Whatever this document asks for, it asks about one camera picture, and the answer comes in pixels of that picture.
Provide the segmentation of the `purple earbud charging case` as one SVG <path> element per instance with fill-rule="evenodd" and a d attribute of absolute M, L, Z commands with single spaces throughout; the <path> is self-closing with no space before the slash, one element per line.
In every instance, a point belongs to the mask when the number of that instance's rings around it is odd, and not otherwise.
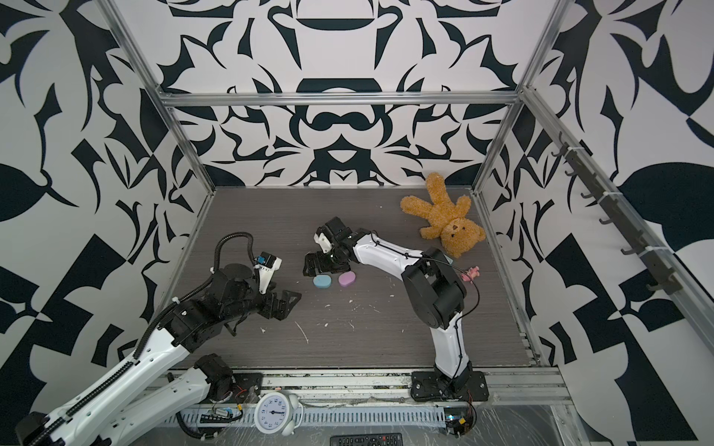
<path fill-rule="evenodd" d="M 348 271 L 338 276 L 338 283 L 341 287 L 351 286 L 356 282 L 356 274 L 353 271 Z"/>

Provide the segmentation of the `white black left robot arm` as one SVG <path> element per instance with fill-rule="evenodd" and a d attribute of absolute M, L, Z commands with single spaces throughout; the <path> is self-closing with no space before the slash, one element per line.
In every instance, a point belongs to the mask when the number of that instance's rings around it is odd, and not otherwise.
<path fill-rule="evenodd" d="M 217 354 L 200 358 L 178 379 L 146 394 L 161 375 L 223 330 L 231 335 L 248 316 L 282 321 L 301 299 L 297 292 L 277 292 L 273 275 L 281 258 L 247 247 L 248 264 L 221 266 L 228 241 L 221 238 L 210 276 L 181 298 L 174 298 L 150 322 L 134 351 L 68 403 L 49 414 L 32 412 L 16 426 L 21 445 L 129 445 L 173 414 L 204 400 L 234 395 L 234 372 Z"/>

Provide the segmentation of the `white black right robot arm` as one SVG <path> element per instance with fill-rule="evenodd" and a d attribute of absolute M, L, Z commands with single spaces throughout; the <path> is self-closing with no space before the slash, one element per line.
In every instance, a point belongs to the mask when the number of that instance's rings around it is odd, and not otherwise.
<path fill-rule="evenodd" d="M 371 266 L 402 281 L 412 309 L 431 330 L 434 368 L 411 374 L 414 401 L 488 401 L 485 374 L 473 368 L 465 347 L 463 321 L 467 289 L 446 255 L 437 248 L 407 249 L 375 232 L 352 230 L 334 217 L 313 236 L 319 249 L 306 254 L 303 275 L 316 277 Z"/>

